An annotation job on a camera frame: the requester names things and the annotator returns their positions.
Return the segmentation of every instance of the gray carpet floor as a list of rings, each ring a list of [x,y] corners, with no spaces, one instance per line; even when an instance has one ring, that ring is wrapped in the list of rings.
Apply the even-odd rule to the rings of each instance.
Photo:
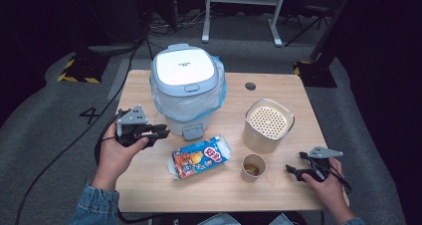
[[[171,35],[155,34],[148,38],[153,55],[168,45],[188,43],[219,56],[227,72],[293,74],[293,63],[310,59],[325,27],[312,28],[289,47],[277,48],[268,28],[268,18],[271,15],[216,18],[211,22],[208,44],[201,43],[201,23],[185,25],[185,29]],[[299,32],[295,19],[285,25],[278,24],[278,28],[284,41]],[[118,100],[110,99],[123,80],[129,54],[109,60],[100,84],[58,82],[71,55],[72,52],[64,53],[64,57],[49,68],[47,85],[16,108],[1,127],[0,224],[15,222],[19,204],[32,181],[89,127],[88,118],[79,114],[92,107],[99,113],[110,103],[97,123],[70,146],[32,188],[23,206],[20,224],[66,224],[84,186],[95,175],[94,146],[116,111]],[[149,62],[148,48],[143,44],[132,66],[149,69]],[[349,195],[350,207],[368,224],[405,224],[394,181],[360,116],[347,73],[338,60],[334,60],[330,70],[338,85],[336,89],[306,88],[306,91],[326,143],[345,154],[341,162],[353,188]],[[302,214],[309,224],[320,224],[318,211],[302,211]],[[137,218],[148,214],[125,215]],[[333,224],[327,212],[325,224]]]

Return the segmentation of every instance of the strainer basket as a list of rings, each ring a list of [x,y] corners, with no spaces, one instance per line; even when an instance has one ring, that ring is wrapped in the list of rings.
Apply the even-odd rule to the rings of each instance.
[[[243,141],[257,153],[274,152],[295,123],[295,116],[270,100],[256,101],[246,112]]]

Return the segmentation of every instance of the paper cup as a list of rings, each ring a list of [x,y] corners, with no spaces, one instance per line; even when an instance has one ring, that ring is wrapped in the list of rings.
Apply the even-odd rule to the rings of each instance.
[[[242,161],[241,176],[245,182],[254,182],[267,169],[267,163],[263,157],[258,154],[248,154]]]
[[[260,99],[246,112],[242,138],[254,152],[271,153],[294,123],[294,115],[285,107],[269,99]]]

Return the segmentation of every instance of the denim jacket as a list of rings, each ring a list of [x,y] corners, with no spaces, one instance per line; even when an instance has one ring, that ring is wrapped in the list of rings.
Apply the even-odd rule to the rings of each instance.
[[[69,225],[117,225],[118,193],[103,191],[86,186],[78,203],[77,210],[69,221]],[[219,213],[201,223],[202,225],[228,225],[237,221],[227,213]],[[292,222],[281,214],[271,225],[291,225]],[[353,218],[343,225],[364,225],[362,219]]]

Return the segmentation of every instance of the hand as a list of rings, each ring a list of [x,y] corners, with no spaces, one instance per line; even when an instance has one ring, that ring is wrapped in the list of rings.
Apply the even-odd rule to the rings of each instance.
[[[330,158],[331,171],[342,174],[341,163],[335,158]],[[356,217],[348,208],[343,193],[342,184],[330,174],[324,182],[314,180],[309,174],[302,174],[302,178],[311,186],[319,200],[328,208],[337,224],[343,224]]]
[[[109,139],[102,142],[99,168],[92,183],[92,187],[106,191],[115,191],[117,179],[128,169],[133,157],[148,143],[148,138],[143,137],[133,145],[124,147],[114,139],[115,130],[114,122],[105,132],[103,139]]]

